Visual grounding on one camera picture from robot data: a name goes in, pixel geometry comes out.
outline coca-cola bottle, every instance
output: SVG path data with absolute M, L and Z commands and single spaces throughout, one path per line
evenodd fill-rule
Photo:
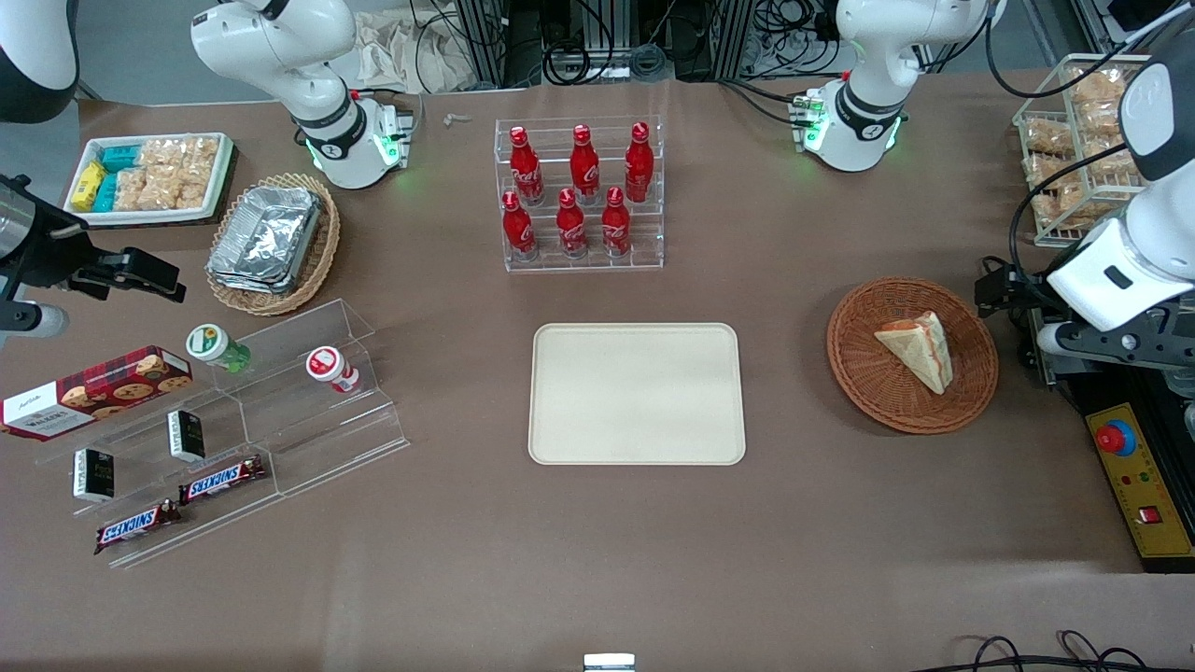
M 582 206 L 592 206 L 600 197 L 598 152 L 590 145 L 590 139 L 588 126 L 582 123 L 572 128 L 572 155 L 569 157 L 569 169 L 572 170 L 572 187 L 577 190 L 577 202 Z
M 631 146 L 626 149 L 626 200 L 642 203 L 648 200 L 656 157 L 648 145 L 648 124 L 642 121 L 631 127 Z
M 586 240 L 586 213 L 577 207 L 577 195 L 572 189 L 560 189 L 560 209 L 556 213 L 556 226 L 560 230 L 560 248 L 570 259 L 582 259 L 589 253 Z
M 601 240 L 606 253 L 613 258 L 631 251 L 631 213 L 623 204 L 623 189 L 611 187 L 606 193 L 606 209 L 601 213 Z
M 519 195 L 507 191 L 502 195 L 502 230 L 507 232 L 507 240 L 510 242 L 510 250 L 515 261 L 531 262 L 539 256 L 539 246 L 535 244 L 535 232 L 531 228 L 531 215 L 522 209 Z
M 515 176 L 519 196 L 531 207 L 544 202 L 544 175 L 539 170 L 539 157 L 527 141 L 527 129 L 516 126 L 510 129 L 510 172 Z

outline table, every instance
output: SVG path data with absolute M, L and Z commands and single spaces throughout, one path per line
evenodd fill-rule
M 1023 85 L 1040 77 L 1027 75 Z M 658 271 L 510 276 L 495 118 L 667 112 Z M 645 671 L 893 671 L 958 662 L 967 635 L 1060 654 L 1054 631 L 1188 665 L 1195 580 L 1139 573 L 1080 420 L 989 324 L 1000 386 L 942 436 L 890 432 L 835 385 L 823 331 L 881 275 L 970 295 L 1024 195 L 985 74 L 926 77 L 883 163 L 841 175 L 713 85 L 537 87 L 429 98 L 411 169 L 337 191 L 344 238 L 312 305 L 344 297 L 412 446 L 128 572 L 90 554 L 67 475 L 0 450 L 0 660 L 30 670 L 563 670 L 630 650 Z M 472 115 L 446 128 L 446 114 Z M 311 172 L 276 104 L 84 109 L 85 136 L 222 130 L 233 193 Z M 73 316 L 0 352 L 0 393 L 142 343 L 179 346 L 220 306 L 210 227 L 97 233 L 183 268 L 183 305 L 33 291 Z M 1046 256 L 1027 255 L 1032 263 Z M 531 344 L 547 322 L 725 322 L 747 456 L 733 468 L 545 468 L 526 453 Z

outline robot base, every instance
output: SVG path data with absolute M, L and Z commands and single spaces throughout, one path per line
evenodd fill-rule
M 896 142 L 900 120 L 880 132 L 872 140 L 859 140 L 854 129 L 839 116 L 835 99 L 846 83 L 831 81 L 821 88 L 810 88 L 789 104 L 789 118 L 797 127 L 792 139 L 798 152 L 809 152 L 821 158 L 826 165 L 845 172 L 859 172 L 880 163 L 884 152 Z
M 366 132 L 344 158 L 320 157 L 311 142 L 307 143 L 315 167 L 327 176 L 329 182 L 343 189 L 364 189 L 391 170 L 404 167 L 410 148 L 410 127 L 398 121 L 393 106 L 364 97 L 357 104 L 366 115 Z M 410 117 L 403 117 L 403 121 L 410 121 Z M 403 140 L 393 139 L 396 135 Z

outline small bottle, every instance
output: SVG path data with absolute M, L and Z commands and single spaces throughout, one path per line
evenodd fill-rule
M 361 372 L 331 346 L 321 346 L 307 355 L 307 373 L 342 395 L 348 395 L 361 384 Z
M 515 188 L 529 207 L 544 202 L 544 175 L 539 170 L 539 155 L 531 148 L 527 129 L 516 126 L 510 129 L 510 172 L 515 176 Z
M 539 245 L 535 244 L 535 232 L 531 227 L 531 215 L 519 203 L 519 195 L 514 191 L 503 194 L 502 207 L 505 210 L 502 213 L 502 230 L 507 232 L 515 261 L 535 261 Z
M 601 239 L 611 258 L 631 251 L 631 213 L 623 204 L 623 190 L 611 187 L 606 193 L 606 210 L 601 214 Z
M 556 226 L 560 230 L 560 248 L 570 259 L 583 259 L 589 253 L 586 240 L 586 213 L 577 207 L 577 195 L 572 189 L 560 189 L 560 209 L 556 213 Z
M 642 121 L 631 127 L 631 146 L 626 149 L 626 200 L 642 203 L 648 200 L 656 157 L 648 145 L 648 124 Z
M 207 364 L 237 373 L 249 366 L 249 348 L 232 340 L 215 324 L 201 324 L 186 337 L 186 354 Z
M 569 169 L 572 171 L 572 187 L 577 190 L 577 202 L 582 206 L 593 206 L 600 197 L 598 152 L 594 151 L 590 140 L 588 126 L 581 123 L 572 128 L 572 155 L 569 157 Z

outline black box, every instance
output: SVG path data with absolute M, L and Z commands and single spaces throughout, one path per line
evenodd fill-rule
M 75 451 L 75 499 L 106 502 L 116 494 L 116 472 L 112 456 L 96 448 Z
M 203 424 L 198 416 L 176 410 L 166 416 L 170 426 L 170 454 L 183 462 L 200 462 L 203 452 Z

